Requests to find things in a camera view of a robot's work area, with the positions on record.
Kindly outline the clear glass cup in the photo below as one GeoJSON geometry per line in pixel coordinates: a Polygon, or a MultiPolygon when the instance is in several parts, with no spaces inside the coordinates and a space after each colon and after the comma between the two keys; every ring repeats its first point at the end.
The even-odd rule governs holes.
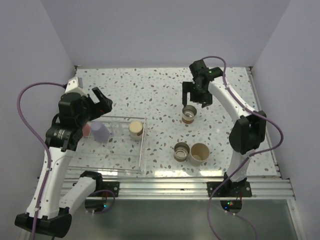
{"type": "Polygon", "coordinates": [[[111,134],[113,137],[121,137],[123,135],[122,124],[118,121],[113,121],[110,123],[111,134]]]}

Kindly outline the pink plastic cup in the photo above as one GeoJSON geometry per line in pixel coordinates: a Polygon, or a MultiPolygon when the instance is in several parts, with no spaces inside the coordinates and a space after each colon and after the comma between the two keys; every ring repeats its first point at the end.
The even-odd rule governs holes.
{"type": "Polygon", "coordinates": [[[89,124],[86,124],[83,129],[82,129],[82,136],[85,138],[85,137],[88,137],[91,133],[91,127],[89,124]]]}

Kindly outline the purple plastic cup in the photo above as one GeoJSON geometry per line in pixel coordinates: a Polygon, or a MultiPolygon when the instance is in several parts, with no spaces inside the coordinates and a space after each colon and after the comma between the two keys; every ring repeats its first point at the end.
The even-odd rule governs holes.
{"type": "Polygon", "coordinates": [[[101,121],[93,121],[90,124],[91,133],[99,143],[106,143],[110,137],[110,131],[101,121]]]}

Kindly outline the steel cup with cork base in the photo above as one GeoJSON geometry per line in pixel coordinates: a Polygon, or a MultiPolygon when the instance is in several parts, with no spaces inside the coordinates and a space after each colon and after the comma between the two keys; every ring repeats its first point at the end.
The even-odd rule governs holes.
{"type": "Polygon", "coordinates": [[[141,121],[132,121],[128,126],[128,130],[130,137],[135,141],[140,141],[142,139],[144,127],[141,121]]]}

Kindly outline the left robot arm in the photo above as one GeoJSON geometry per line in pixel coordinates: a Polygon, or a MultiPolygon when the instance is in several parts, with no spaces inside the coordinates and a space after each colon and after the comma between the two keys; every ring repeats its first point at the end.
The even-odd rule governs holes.
{"type": "Polygon", "coordinates": [[[112,111],[112,100],[98,87],[92,91],[99,100],[97,103],[78,90],[66,91],[58,102],[59,112],[52,119],[45,139],[40,141],[45,156],[38,184],[27,210],[14,221],[17,227],[31,232],[32,237],[41,234],[63,238],[71,227],[74,212],[86,197],[103,192],[116,196],[104,188],[100,173],[84,171],[72,189],[61,197],[65,175],[83,137],[84,126],[112,111]]]}

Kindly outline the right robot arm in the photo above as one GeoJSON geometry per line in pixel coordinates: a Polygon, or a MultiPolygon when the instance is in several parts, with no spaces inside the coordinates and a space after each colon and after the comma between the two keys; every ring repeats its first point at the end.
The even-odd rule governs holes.
{"type": "Polygon", "coordinates": [[[225,70],[209,68],[203,59],[189,66],[192,81],[182,83],[182,104],[188,102],[208,107],[216,98],[227,111],[234,124],[228,140],[232,148],[230,165],[223,176],[223,185],[216,187],[214,196],[235,196],[247,182],[249,161],[246,159],[260,147],[266,135],[266,114],[248,105],[227,81],[225,70]]]}

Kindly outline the clear acrylic dish rack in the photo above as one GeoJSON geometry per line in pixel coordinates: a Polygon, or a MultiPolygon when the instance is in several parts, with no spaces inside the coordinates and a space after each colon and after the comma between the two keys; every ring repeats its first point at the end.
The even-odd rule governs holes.
{"type": "Polygon", "coordinates": [[[92,133],[88,137],[82,137],[69,163],[69,168],[82,171],[141,173],[144,168],[147,119],[145,117],[102,116],[97,121],[102,122],[109,130],[108,141],[97,142],[92,133]],[[140,121],[143,124],[141,140],[134,140],[130,136],[129,124],[133,121],[140,121]],[[112,135],[111,122],[122,124],[121,137],[112,135]]]}

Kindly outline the steel cup middle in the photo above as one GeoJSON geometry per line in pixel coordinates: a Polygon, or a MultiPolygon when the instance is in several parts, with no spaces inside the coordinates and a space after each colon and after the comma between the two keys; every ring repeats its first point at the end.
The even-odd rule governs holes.
{"type": "Polygon", "coordinates": [[[186,105],[182,109],[182,121],[185,124],[192,124],[197,115],[197,109],[193,105],[186,105]]]}

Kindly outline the steel cup front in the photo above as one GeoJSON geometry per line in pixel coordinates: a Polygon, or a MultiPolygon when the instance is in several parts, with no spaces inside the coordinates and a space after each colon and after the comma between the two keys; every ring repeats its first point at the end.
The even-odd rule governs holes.
{"type": "Polygon", "coordinates": [[[190,153],[190,147],[185,142],[178,142],[174,148],[173,157],[178,162],[184,162],[187,160],[190,153]]]}

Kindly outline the beige plastic cup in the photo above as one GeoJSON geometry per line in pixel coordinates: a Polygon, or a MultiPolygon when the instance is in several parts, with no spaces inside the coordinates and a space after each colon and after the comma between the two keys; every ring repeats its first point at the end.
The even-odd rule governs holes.
{"type": "Polygon", "coordinates": [[[210,156],[209,148],[203,143],[196,143],[190,149],[190,164],[194,167],[206,162],[210,156]]]}

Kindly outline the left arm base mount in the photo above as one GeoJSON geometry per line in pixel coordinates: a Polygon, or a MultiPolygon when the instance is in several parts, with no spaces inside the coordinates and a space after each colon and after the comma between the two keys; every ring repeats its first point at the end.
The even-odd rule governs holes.
{"type": "Polygon", "coordinates": [[[118,181],[103,181],[102,185],[89,195],[89,197],[117,198],[119,196],[120,183],[118,181]]]}

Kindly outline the aluminium frame rail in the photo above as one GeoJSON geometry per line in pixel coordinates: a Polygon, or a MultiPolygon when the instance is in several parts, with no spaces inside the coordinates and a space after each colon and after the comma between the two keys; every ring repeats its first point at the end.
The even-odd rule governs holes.
{"type": "MultiPolygon", "coordinates": [[[[104,178],[106,184],[117,182],[119,200],[207,200],[222,179],[210,178],[104,178]]],[[[289,180],[249,178],[241,194],[243,200],[294,200],[289,180]]]]}

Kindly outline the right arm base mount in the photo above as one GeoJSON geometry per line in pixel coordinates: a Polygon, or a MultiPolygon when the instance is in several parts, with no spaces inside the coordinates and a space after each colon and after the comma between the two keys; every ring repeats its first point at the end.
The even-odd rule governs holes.
{"type": "Polygon", "coordinates": [[[240,182],[228,181],[226,184],[218,188],[221,184],[221,181],[208,181],[206,183],[208,196],[211,197],[214,190],[216,192],[213,194],[214,198],[237,198],[237,197],[246,197],[250,198],[253,196],[251,185],[245,178],[240,182]]]}

